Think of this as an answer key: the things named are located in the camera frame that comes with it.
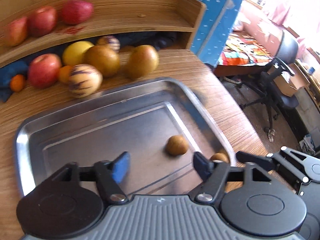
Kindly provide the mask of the striped pepino melon front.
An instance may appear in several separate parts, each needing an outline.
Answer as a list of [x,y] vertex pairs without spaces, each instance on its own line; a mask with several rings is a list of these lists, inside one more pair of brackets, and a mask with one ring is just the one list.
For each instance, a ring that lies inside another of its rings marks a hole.
[[72,68],[68,84],[74,98],[83,98],[96,92],[103,81],[103,75],[90,64],[79,64]]

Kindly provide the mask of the striped pepino melon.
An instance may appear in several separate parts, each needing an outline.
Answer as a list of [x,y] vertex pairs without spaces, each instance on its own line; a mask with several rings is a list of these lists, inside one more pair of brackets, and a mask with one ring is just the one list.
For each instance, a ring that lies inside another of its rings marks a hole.
[[83,98],[96,92],[103,81],[103,75],[90,64],[79,64],[72,68],[68,84],[74,98]]
[[112,49],[116,53],[118,53],[120,50],[120,41],[112,35],[106,35],[98,38],[96,45],[107,46],[108,48]]

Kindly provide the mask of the light orange mandarin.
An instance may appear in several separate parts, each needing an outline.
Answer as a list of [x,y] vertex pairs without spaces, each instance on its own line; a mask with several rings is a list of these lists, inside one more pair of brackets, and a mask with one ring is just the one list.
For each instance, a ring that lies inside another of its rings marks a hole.
[[61,83],[67,84],[69,82],[72,68],[72,66],[63,66],[60,68],[58,78]]

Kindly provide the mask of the brown pear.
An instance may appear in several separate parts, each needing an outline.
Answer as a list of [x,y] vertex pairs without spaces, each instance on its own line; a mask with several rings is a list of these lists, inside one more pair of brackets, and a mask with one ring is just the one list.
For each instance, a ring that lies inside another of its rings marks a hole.
[[153,72],[158,65],[157,50],[151,45],[141,45],[130,54],[124,72],[128,78],[138,79]]
[[84,63],[92,65],[107,78],[119,71],[120,56],[108,46],[93,46],[85,52]]

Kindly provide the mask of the large red apple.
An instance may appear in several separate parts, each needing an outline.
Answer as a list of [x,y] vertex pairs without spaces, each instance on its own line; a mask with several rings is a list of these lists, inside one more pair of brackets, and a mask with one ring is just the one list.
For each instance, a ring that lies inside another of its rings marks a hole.
[[57,82],[61,67],[61,60],[56,54],[40,55],[29,64],[29,83],[38,89],[48,88]]

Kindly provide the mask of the yellow lemon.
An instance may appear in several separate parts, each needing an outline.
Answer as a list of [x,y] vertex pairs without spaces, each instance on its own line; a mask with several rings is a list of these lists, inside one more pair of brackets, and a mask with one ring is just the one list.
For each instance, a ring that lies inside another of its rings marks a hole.
[[82,64],[85,52],[93,46],[94,44],[89,41],[79,41],[69,45],[62,54],[64,65],[76,66]]

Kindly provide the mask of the dark orange mandarin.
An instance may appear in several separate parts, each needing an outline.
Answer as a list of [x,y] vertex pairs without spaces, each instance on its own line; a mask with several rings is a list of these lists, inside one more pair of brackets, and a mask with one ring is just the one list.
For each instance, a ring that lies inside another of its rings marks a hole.
[[20,92],[25,87],[25,84],[26,80],[24,75],[17,74],[10,80],[9,86],[13,92]]

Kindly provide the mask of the striped pepino melon back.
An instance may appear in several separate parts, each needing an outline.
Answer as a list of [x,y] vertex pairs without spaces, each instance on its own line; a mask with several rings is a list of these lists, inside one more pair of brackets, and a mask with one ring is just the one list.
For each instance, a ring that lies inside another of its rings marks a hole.
[[96,45],[107,46],[108,48],[112,49],[116,53],[118,53],[120,50],[120,41],[112,35],[106,35],[98,38]]

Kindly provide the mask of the metal baking tray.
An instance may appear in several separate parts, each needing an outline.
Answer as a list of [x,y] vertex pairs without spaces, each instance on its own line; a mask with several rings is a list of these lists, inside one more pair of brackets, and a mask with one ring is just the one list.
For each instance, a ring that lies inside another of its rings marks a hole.
[[[173,135],[189,142],[186,154],[165,146]],[[31,192],[69,162],[91,166],[130,154],[120,184],[128,194],[179,194],[200,182],[193,169],[196,151],[206,157],[234,150],[204,107],[201,95],[168,77],[109,89],[24,120],[14,140],[21,195]]]

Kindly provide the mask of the cardboard box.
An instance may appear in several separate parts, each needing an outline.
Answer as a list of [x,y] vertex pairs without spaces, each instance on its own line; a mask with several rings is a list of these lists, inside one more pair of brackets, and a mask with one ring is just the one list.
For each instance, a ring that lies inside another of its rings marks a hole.
[[274,79],[274,83],[285,96],[292,97],[300,89],[310,85],[305,75],[296,71],[294,76],[290,76],[287,72],[283,72],[280,76]]

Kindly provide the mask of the black office chair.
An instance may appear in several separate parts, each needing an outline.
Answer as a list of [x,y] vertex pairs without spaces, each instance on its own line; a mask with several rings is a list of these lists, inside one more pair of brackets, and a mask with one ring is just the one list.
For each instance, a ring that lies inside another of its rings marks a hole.
[[246,86],[259,95],[259,98],[254,101],[240,104],[242,110],[259,103],[266,106],[268,126],[264,128],[264,132],[270,141],[275,135],[273,122],[280,114],[279,108],[292,110],[298,106],[296,96],[280,88],[281,81],[289,81],[295,76],[295,72],[289,65],[295,62],[297,52],[298,43],[294,36],[287,30],[282,31],[280,44],[273,59],[262,67],[261,72],[253,75],[252,78],[242,79],[238,85]]

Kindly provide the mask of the colourful patterned bedding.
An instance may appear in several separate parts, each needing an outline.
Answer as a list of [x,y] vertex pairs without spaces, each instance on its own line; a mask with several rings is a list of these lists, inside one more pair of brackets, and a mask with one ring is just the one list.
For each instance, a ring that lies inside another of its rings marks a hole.
[[217,61],[222,66],[263,65],[273,56],[253,36],[246,32],[230,33]]

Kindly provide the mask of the dark blue crumpled cloth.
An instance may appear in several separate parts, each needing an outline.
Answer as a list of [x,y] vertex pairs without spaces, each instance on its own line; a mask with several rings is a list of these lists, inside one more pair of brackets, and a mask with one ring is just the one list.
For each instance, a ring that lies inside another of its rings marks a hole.
[[[177,42],[178,33],[174,31],[145,31],[145,32],[134,32],[134,33],[121,33],[114,34],[114,37],[117,38],[120,42],[120,47],[124,48],[125,46],[137,47],[140,45],[152,45],[156,50],[161,50],[173,46]],[[17,60],[11,64],[8,64],[1,68],[1,102],[7,102],[7,100],[13,94],[13,91],[10,88],[11,79],[18,75],[22,74],[27,76],[28,66],[33,61],[43,54],[56,54],[59,57],[62,56],[63,51],[67,48],[68,45],[72,44],[71,42],[64,43],[62,45],[53,46],[36,53],[30,54],[26,57],[23,57],[20,60]]]

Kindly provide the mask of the wooden desk shelf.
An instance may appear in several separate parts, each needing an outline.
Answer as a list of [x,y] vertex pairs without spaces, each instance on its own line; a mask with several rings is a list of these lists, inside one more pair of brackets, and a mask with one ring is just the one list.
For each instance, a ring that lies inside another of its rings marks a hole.
[[[6,25],[34,10],[51,5],[60,10],[68,0],[44,0],[1,20]],[[94,5],[93,15],[86,22],[69,27],[58,23],[43,37],[30,37],[16,47],[1,42],[1,66],[4,67],[30,54],[53,46],[85,38],[139,31],[177,31],[186,33],[181,48],[189,49],[199,28],[206,5],[199,0],[84,0]]]

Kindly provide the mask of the right red apple on shelf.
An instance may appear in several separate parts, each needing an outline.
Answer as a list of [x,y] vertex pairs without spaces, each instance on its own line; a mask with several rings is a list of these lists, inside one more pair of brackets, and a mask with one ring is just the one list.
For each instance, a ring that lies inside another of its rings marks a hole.
[[61,9],[61,20],[67,25],[87,21],[93,14],[93,4],[83,0],[68,0]]

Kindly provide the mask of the red apple on shelf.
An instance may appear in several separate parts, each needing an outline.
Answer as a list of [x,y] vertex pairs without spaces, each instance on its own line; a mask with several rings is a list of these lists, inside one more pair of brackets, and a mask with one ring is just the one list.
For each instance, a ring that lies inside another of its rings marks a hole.
[[61,9],[61,20],[67,25],[87,21],[93,14],[93,4],[83,0],[68,0]]
[[23,16],[12,21],[5,29],[5,42],[10,47],[20,45],[28,37],[28,18]]
[[49,34],[56,24],[57,10],[52,6],[38,8],[28,16],[28,30],[33,37]]

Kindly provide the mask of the middle red apple on shelf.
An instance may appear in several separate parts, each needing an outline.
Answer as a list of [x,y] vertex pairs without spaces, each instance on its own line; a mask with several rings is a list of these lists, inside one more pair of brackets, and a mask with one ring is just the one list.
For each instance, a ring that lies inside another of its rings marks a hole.
[[49,34],[56,24],[57,10],[52,6],[38,8],[28,16],[28,30],[33,37]]

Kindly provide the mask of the left red apple on shelf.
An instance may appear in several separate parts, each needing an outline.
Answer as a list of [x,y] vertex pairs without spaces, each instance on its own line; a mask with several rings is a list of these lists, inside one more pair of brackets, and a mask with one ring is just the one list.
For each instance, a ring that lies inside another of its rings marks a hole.
[[5,42],[10,47],[20,45],[28,37],[28,18],[23,16],[12,21],[5,29]]

